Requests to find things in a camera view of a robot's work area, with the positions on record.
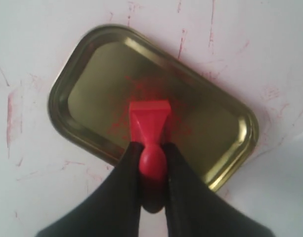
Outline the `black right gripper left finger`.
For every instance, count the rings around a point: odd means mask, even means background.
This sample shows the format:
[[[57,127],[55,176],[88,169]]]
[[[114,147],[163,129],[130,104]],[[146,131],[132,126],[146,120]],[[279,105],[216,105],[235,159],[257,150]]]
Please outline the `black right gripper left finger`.
[[[138,162],[143,146],[131,142],[103,183],[39,237],[136,237],[140,220]]]

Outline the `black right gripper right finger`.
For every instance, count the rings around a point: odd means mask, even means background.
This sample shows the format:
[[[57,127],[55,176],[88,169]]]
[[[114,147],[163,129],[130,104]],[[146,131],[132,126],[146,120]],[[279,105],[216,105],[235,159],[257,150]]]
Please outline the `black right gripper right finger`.
[[[170,237],[272,237],[266,226],[249,218],[209,189],[173,143],[163,146],[168,184],[165,213]]]

